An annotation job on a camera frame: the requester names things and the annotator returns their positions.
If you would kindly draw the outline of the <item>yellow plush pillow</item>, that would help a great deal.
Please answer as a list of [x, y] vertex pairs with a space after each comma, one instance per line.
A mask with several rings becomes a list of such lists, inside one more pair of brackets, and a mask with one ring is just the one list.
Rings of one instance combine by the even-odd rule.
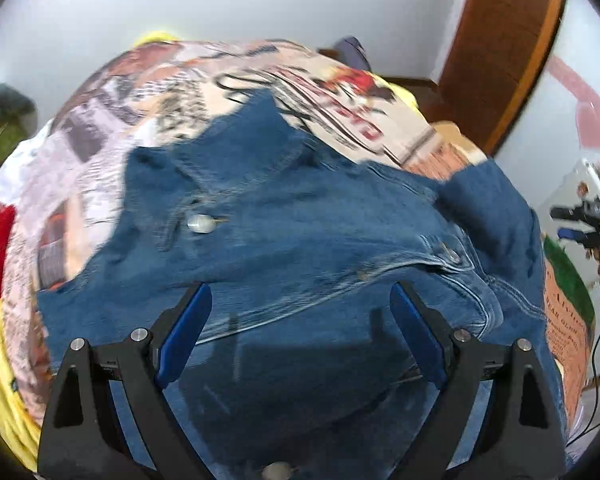
[[153, 44], [154, 42], [173, 42], [178, 40], [180, 40], [180, 38], [170, 32], [165, 32], [164, 30], [150, 30], [149, 32], [143, 32], [138, 36], [133, 42], [133, 47], [138, 48], [140, 46], [146, 46], [146, 44]]

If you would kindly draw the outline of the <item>blue grey backpack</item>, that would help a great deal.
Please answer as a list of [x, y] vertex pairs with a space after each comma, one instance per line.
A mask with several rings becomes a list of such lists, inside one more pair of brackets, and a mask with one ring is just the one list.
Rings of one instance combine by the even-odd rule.
[[353, 36], [344, 37], [334, 45], [334, 50], [340, 63], [355, 70], [365, 70], [366, 72], [372, 70], [366, 52], [358, 38]]

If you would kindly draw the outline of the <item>printed newspaper pattern blanket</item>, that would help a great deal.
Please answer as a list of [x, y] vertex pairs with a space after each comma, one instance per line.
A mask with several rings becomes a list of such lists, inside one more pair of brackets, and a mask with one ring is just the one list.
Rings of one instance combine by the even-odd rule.
[[290, 41], [154, 42], [123, 53], [48, 122], [14, 206], [3, 328], [17, 390], [36, 422], [53, 381], [50, 318], [38, 294], [77, 276], [110, 239], [132, 148], [192, 140], [265, 87], [288, 124], [354, 162], [443, 181], [482, 159], [452, 122], [426, 122], [407, 90]]

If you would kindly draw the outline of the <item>dark grey pillow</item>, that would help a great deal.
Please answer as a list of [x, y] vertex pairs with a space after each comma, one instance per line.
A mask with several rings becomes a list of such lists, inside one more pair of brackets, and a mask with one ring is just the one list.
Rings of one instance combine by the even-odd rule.
[[0, 115], [24, 116], [35, 111], [35, 104], [8, 84], [0, 82]]

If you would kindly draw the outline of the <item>white pillow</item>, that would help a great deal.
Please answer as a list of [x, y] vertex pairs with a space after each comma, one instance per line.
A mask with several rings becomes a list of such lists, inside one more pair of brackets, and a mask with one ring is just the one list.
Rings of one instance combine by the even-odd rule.
[[0, 167], [0, 203], [18, 207], [26, 183], [26, 173], [42, 148], [50, 125], [46, 124], [32, 138], [18, 143]]

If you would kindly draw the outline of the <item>yellow cloth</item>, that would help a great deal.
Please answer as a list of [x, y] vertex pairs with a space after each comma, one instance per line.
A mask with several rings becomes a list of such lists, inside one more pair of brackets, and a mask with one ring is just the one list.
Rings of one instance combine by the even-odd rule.
[[30, 416], [17, 390], [6, 353], [3, 308], [0, 300], [0, 436], [23, 465], [38, 472], [38, 445], [41, 427]]

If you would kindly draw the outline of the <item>blue denim jacket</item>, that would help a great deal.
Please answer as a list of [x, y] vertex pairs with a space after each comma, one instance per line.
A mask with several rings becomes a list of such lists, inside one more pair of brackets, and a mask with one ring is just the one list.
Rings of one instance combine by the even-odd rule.
[[392, 285], [484, 342], [528, 339], [562, 410], [545, 271], [538, 217], [493, 160], [446, 181], [356, 164], [262, 89], [195, 140], [133, 150], [114, 234], [38, 307], [59, 360], [72, 338], [117, 341], [206, 283], [210, 318], [166, 398], [210, 470], [383, 479], [437, 395], [415, 377]]

